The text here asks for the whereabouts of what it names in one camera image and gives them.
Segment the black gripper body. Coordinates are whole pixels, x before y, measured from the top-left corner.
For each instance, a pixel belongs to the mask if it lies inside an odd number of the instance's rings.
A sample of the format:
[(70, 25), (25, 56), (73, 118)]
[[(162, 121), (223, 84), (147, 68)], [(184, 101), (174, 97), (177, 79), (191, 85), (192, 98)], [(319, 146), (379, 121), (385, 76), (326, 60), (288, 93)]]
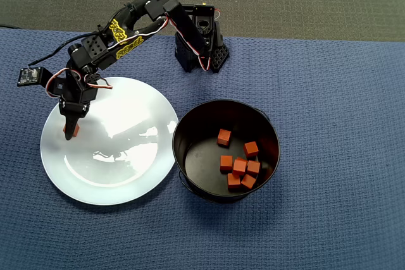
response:
[(97, 88), (88, 86), (73, 70), (66, 70), (64, 78), (56, 77), (51, 82), (51, 93), (66, 102), (87, 104), (96, 99)]

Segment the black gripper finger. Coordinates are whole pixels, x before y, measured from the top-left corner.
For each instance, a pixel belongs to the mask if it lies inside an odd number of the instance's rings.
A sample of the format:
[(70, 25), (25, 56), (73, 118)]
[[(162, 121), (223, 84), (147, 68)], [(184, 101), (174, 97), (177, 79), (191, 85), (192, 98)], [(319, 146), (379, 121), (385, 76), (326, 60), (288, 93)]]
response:
[(65, 139), (75, 137), (78, 120), (84, 118), (89, 112), (89, 103), (78, 104), (74, 102), (60, 101), (59, 112), (65, 117)]

